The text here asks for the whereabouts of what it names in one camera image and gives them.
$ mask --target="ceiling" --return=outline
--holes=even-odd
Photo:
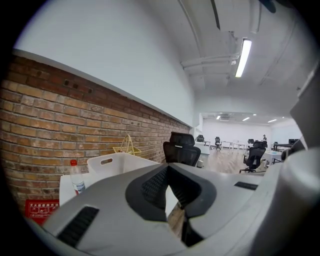
[[[271,126],[279,122],[287,121],[289,118],[282,116],[268,116],[268,115],[253,115],[252,113],[238,113],[238,112],[211,112],[202,113],[204,119],[212,119],[217,122],[228,122],[228,123],[242,123],[249,125],[265,125]]]
[[[278,2],[276,13],[258,0],[148,2],[174,41],[195,91],[250,92],[248,97],[275,91],[294,101],[319,58],[296,11]],[[252,46],[243,75],[236,78],[243,38],[252,40]]]

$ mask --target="black office chair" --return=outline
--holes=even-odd
[[[203,135],[199,134],[198,137],[195,138],[196,142],[204,142],[205,138]]]
[[[171,132],[170,142],[163,143],[165,161],[196,166],[201,150],[194,145],[195,139],[191,134]]]
[[[241,171],[249,173],[255,172],[261,164],[261,157],[263,156],[265,151],[266,148],[264,147],[264,145],[262,147],[250,147],[248,158],[246,159],[246,156],[243,156],[243,163],[248,167],[246,169],[241,169],[239,173],[241,173]]]
[[[220,142],[220,137],[215,137],[214,140],[215,140],[215,143],[213,148],[216,150],[221,150],[222,143]]]

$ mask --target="white plastic basket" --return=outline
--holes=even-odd
[[[87,164],[89,173],[101,180],[159,163],[121,152],[90,158]]]

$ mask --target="fluorescent light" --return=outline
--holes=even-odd
[[[251,43],[252,42],[250,40],[243,40],[240,62],[235,73],[236,78],[240,78],[245,70],[245,66],[250,53]]]

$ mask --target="wooden floor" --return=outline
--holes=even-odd
[[[244,152],[244,149],[239,149],[239,151],[234,149],[233,153],[231,149],[228,148],[224,148],[223,150],[212,149],[210,150],[208,166],[205,166],[204,169],[226,174],[238,174],[239,170],[247,167],[244,163]],[[262,162],[261,165],[256,169],[256,174],[258,175],[259,172],[263,172],[265,170],[266,168],[264,168],[264,162]],[[178,205],[176,205],[168,216],[168,224],[175,235],[179,238],[181,238],[182,235],[184,215],[185,211],[181,210]]]

